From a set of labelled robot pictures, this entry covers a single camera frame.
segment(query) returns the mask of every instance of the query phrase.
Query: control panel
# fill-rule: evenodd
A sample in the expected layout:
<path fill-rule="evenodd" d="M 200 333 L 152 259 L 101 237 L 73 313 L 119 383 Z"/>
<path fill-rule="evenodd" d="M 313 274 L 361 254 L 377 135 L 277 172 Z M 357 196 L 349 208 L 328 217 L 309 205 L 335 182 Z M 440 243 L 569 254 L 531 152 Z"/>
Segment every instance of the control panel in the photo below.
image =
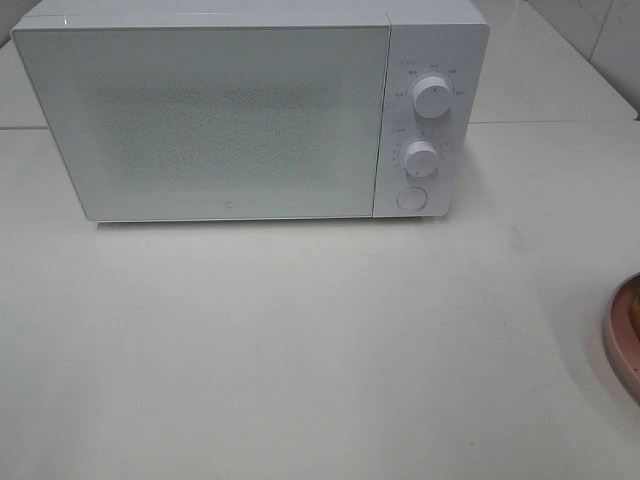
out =
<path fill-rule="evenodd" d="M 391 23 L 373 216 L 444 215 L 488 27 Z"/>

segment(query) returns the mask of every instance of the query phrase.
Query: pink container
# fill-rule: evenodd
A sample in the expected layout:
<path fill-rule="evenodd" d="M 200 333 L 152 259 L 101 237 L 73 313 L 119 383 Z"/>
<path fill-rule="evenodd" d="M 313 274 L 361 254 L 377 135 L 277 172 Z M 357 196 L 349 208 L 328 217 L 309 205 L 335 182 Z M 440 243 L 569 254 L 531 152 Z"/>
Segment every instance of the pink container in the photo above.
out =
<path fill-rule="evenodd" d="M 629 392 L 640 401 L 640 338 L 629 316 L 635 293 L 640 288 L 640 274 L 625 280 L 613 293 L 609 303 L 604 336 L 609 361 Z"/>

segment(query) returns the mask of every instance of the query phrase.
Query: white table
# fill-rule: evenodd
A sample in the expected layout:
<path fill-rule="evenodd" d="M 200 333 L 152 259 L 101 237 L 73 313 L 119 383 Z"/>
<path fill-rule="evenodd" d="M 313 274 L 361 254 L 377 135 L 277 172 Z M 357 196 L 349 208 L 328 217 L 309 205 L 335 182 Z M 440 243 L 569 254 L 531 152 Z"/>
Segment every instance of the white table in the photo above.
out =
<path fill-rule="evenodd" d="M 472 125 L 437 221 L 96 228 L 0 146 L 0 478 L 638 478 L 640 124 Z"/>
<path fill-rule="evenodd" d="M 491 37 L 472 122 L 632 120 L 635 110 L 522 0 L 476 0 Z M 0 128 L 46 123 L 12 43 L 0 49 Z"/>

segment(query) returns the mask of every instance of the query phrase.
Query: timer knob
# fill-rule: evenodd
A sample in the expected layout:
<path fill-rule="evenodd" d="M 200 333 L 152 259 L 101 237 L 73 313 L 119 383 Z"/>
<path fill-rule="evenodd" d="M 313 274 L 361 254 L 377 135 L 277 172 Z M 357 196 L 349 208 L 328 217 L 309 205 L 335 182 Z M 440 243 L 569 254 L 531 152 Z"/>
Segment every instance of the timer knob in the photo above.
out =
<path fill-rule="evenodd" d="M 439 163 L 440 155 L 429 142 L 414 142 L 404 151 L 404 169 L 412 177 L 428 177 Z"/>
<path fill-rule="evenodd" d="M 413 107 L 423 118 L 437 118 L 451 108 L 453 86 L 444 76 L 428 75 L 413 86 Z"/>

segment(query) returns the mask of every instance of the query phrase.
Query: round button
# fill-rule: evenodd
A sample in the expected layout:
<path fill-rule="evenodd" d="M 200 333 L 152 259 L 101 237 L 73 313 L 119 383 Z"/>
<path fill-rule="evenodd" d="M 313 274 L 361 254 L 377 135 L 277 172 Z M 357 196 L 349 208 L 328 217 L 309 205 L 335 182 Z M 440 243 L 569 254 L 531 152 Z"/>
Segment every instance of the round button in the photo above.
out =
<path fill-rule="evenodd" d="M 413 86 L 413 107 L 424 118 L 437 118 L 451 108 L 453 97 L 449 79 L 439 75 L 429 75 Z"/>
<path fill-rule="evenodd" d="M 398 206 L 405 210 L 422 210 L 427 204 L 427 192 L 420 187 L 405 188 L 398 195 Z"/>
<path fill-rule="evenodd" d="M 429 142 L 413 142 L 404 151 L 404 169 L 412 177 L 427 177 L 438 169 L 440 156 Z"/>

